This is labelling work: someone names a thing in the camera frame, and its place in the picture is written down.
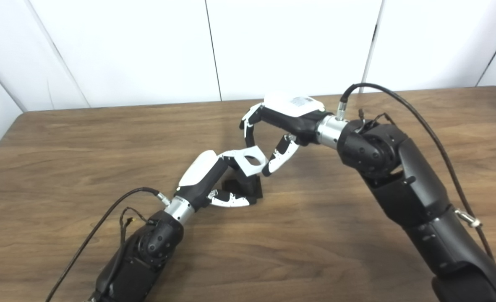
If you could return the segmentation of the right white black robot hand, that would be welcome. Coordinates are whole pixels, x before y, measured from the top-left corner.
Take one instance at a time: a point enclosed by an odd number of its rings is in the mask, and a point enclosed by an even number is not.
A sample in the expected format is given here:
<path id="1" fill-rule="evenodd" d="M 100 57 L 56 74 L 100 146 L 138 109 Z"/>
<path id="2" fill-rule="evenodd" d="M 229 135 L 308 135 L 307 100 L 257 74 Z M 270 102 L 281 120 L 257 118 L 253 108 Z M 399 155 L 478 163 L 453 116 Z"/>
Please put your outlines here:
<path id="1" fill-rule="evenodd" d="M 256 145 L 256 123 L 266 122 L 286 131 L 261 171 L 265 177 L 269 177 L 290 160 L 300 146 L 319 144 L 318 127 L 325 118 L 333 116 L 322 102 L 314 98 L 268 94 L 263 102 L 250 107 L 240 121 L 240 129 L 243 130 L 247 147 Z"/>

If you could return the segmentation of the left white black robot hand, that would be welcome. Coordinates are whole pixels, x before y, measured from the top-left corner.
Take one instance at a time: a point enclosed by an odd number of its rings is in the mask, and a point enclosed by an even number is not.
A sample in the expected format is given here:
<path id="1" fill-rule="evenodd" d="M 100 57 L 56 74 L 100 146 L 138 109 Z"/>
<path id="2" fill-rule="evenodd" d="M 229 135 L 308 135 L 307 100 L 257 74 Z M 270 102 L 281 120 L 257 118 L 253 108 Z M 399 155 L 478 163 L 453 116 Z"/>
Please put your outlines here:
<path id="1" fill-rule="evenodd" d="M 262 172 L 269 161 L 257 146 L 229 150 L 217 154 L 212 150 L 201 153 L 189 166 L 179 181 L 175 197 L 188 201 L 197 212 L 208 205 L 221 208 L 240 208 L 256 203 L 248 193 L 232 193 L 214 189 L 215 184 L 228 168 L 237 167 L 247 177 Z"/>

